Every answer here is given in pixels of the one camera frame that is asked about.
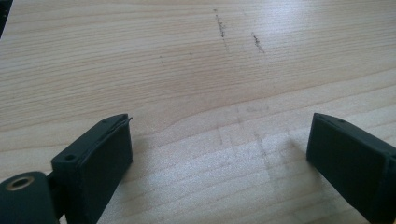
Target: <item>table top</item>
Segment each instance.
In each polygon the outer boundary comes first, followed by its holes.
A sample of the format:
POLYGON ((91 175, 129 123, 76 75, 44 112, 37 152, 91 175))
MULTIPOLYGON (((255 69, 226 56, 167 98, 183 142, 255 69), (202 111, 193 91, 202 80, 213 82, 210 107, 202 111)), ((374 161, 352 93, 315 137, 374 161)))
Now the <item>table top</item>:
POLYGON ((305 152, 315 112, 396 145, 396 1, 15 0, 0 92, 1 180, 133 117, 99 223, 366 223, 305 152))

